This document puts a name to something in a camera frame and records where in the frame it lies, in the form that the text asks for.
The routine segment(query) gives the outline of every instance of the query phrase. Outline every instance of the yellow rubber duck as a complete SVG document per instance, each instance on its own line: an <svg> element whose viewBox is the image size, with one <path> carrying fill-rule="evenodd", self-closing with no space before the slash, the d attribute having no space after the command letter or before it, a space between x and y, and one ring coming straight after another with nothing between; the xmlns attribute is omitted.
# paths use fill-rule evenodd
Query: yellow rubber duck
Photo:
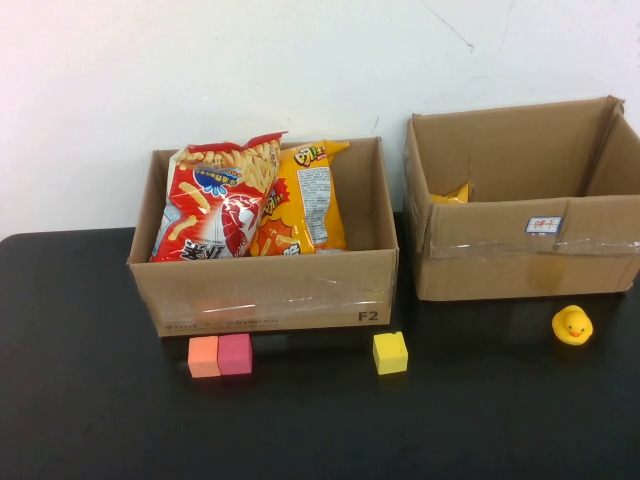
<svg viewBox="0 0 640 480"><path fill-rule="evenodd" d="M556 313L551 328L558 340L569 345L582 345L593 333L591 320L577 305L569 305Z"/></svg>

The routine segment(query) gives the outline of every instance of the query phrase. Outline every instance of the pink foam cube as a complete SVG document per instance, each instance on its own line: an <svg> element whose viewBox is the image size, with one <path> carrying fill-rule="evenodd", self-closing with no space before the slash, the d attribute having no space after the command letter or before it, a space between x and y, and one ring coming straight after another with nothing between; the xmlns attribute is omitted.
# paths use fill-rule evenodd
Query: pink foam cube
<svg viewBox="0 0 640 480"><path fill-rule="evenodd" d="M222 375L251 373L251 339L246 333L225 335L218 343L218 365Z"/></svg>

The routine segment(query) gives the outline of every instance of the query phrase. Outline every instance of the yellow snack bag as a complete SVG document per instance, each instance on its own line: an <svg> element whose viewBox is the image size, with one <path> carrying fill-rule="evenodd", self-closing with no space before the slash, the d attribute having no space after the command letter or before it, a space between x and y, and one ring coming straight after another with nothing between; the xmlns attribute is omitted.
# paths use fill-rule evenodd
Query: yellow snack bag
<svg viewBox="0 0 640 480"><path fill-rule="evenodd" d="M349 142L322 140L282 150L280 171L251 243L253 256L347 248L329 166Z"/></svg>
<svg viewBox="0 0 640 480"><path fill-rule="evenodd" d="M449 205L457 205L461 203L469 202L469 191L471 190L471 182L467 182L460 188L454 190L446 195L431 194L431 201L433 203L444 203Z"/></svg>

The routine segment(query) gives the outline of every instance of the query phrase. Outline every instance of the snack bag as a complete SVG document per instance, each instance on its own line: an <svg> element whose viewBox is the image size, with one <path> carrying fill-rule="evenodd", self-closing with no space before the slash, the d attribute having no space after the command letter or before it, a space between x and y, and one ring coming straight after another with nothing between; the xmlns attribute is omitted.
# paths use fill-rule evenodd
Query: snack bag
<svg viewBox="0 0 640 480"><path fill-rule="evenodd" d="M431 201L433 203L443 203L447 205L459 205L469 202L469 192L471 191L471 182L467 182L460 188L454 190L446 195L431 194Z"/></svg>
<svg viewBox="0 0 640 480"><path fill-rule="evenodd" d="M167 205L152 262L242 257L280 165L282 133L189 145L169 160Z"/></svg>
<svg viewBox="0 0 640 480"><path fill-rule="evenodd" d="M329 166L349 142L328 140L282 151L251 255L296 255L347 248Z"/></svg>

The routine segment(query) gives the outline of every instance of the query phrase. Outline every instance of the open cardboard box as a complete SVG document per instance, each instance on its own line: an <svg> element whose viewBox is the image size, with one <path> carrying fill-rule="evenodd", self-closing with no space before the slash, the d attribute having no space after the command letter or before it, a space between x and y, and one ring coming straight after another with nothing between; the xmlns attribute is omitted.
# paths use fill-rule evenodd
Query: open cardboard box
<svg viewBox="0 0 640 480"><path fill-rule="evenodd" d="M398 243L382 148L349 141L331 170L350 251L325 255L148 263L175 150L153 152L129 265L160 336L389 323Z"/></svg>
<svg viewBox="0 0 640 480"><path fill-rule="evenodd" d="M414 115L405 219L418 297L620 292L640 267L640 139L623 102ZM471 202L433 204L471 181Z"/></svg>

